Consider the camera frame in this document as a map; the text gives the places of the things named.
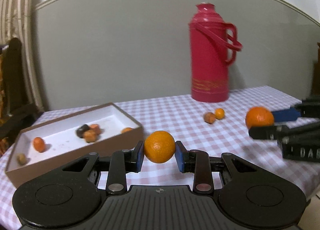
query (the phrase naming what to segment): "thermos handle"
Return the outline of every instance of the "thermos handle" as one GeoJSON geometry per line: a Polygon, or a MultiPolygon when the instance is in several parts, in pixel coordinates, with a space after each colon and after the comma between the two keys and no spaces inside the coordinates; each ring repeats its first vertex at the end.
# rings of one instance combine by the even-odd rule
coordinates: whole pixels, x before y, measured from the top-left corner
{"type": "Polygon", "coordinates": [[[232,23],[225,23],[225,26],[227,29],[230,29],[233,33],[233,37],[230,36],[229,34],[227,34],[227,38],[229,40],[231,40],[233,44],[230,44],[227,41],[221,39],[215,33],[213,33],[208,28],[202,26],[199,23],[194,23],[193,25],[196,29],[198,29],[199,31],[203,32],[205,35],[212,38],[218,44],[222,44],[232,50],[232,57],[229,60],[223,60],[225,62],[225,64],[227,64],[229,66],[230,64],[232,64],[236,60],[236,52],[238,52],[242,49],[242,44],[237,41],[237,28],[232,23]]]}

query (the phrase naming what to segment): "red thermos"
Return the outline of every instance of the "red thermos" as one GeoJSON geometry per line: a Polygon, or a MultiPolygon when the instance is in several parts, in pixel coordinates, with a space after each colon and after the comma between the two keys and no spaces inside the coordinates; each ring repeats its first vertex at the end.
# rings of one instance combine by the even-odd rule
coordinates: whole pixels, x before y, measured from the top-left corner
{"type": "Polygon", "coordinates": [[[200,102],[221,102],[228,99],[228,66],[242,49],[237,41],[237,29],[225,23],[214,5],[201,3],[189,23],[191,48],[191,96],[200,102]],[[233,37],[227,34],[231,30],[233,37]],[[232,57],[228,59],[228,49],[232,57]]]}

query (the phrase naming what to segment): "checkered tablecloth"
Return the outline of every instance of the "checkered tablecloth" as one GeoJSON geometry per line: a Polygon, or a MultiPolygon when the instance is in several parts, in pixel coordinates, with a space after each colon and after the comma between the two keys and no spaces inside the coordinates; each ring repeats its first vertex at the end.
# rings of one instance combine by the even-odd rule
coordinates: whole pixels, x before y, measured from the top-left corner
{"type": "MultiPolygon", "coordinates": [[[[245,115],[252,106],[265,106],[270,110],[285,109],[298,100],[271,87],[264,86],[235,90],[222,103],[200,103],[190,95],[163,97],[148,100],[116,103],[120,108],[142,123],[146,135],[156,130],[168,131],[180,140],[186,149],[199,149],[210,156],[220,157],[231,152],[299,186],[307,197],[320,185],[320,164],[283,160],[275,141],[252,140],[245,126],[245,115]],[[223,108],[226,117],[210,125],[203,121],[203,114],[223,108]]],[[[42,123],[88,107],[50,111],[36,123],[42,123]]],[[[310,123],[314,119],[299,118],[290,122],[294,127],[310,123]]],[[[16,230],[21,224],[12,208],[15,188],[4,173],[11,149],[0,159],[0,224],[8,230],[16,230]]],[[[99,188],[105,188],[107,173],[100,178],[99,188]]],[[[221,183],[218,173],[213,173],[215,188],[221,183]]],[[[181,174],[174,157],[164,164],[154,164],[144,159],[140,173],[128,173],[130,185],[185,185],[192,187],[193,174],[181,174]]]]}

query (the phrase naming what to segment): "black circular pad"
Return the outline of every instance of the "black circular pad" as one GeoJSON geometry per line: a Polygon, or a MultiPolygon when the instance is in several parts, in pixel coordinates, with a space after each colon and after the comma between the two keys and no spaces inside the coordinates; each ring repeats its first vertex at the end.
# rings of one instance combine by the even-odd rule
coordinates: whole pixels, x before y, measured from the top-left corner
{"type": "Polygon", "coordinates": [[[263,179],[254,174],[241,173],[222,188],[218,197],[222,209],[233,220],[254,228],[277,229],[296,223],[305,210],[304,193],[278,176],[263,179]]]}
{"type": "Polygon", "coordinates": [[[283,194],[275,187],[258,185],[247,190],[247,198],[258,206],[272,207],[283,200],[283,194]]]}
{"type": "Polygon", "coordinates": [[[53,182],[38,177],[16,190],[12,205],[20,219],[37,227],[66,227],[85,220],[100,205],[100,193],[87,179],[60,177],[53,182]]]}
{"type": "Polygon", "coordinates": [[[48,206],[63,204],[72,198],[73,191],[68,186],[62,184],[51,184],[40,188],[36,192],[36,199],[48,206]]]}

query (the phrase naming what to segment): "cardboard box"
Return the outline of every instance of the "cardboard box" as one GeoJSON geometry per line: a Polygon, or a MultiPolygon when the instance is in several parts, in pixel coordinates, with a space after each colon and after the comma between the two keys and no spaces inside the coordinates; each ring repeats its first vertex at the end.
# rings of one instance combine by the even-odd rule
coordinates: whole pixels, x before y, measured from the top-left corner
{"type": "Polygon", "coordinates": [[[22,130],[10,154],[5,173],[17,188],[24,182],[90,152],[111,156],[117,150],[132,149],[143,137],[143,127],[138,121],[116,105],[104,104],[22,130]],[[77,137],[77,128],[94,123],[99,124],[102,130],[96,142],[86,143],[77,137]],[[121,133],[125,127],[133,130],[121,133]],[[46,150],[43,153],[33,148],[35,137],[44,139],[46,150]],[[27,157],[25,165],[17,161],[20,153],[27,157]]]}

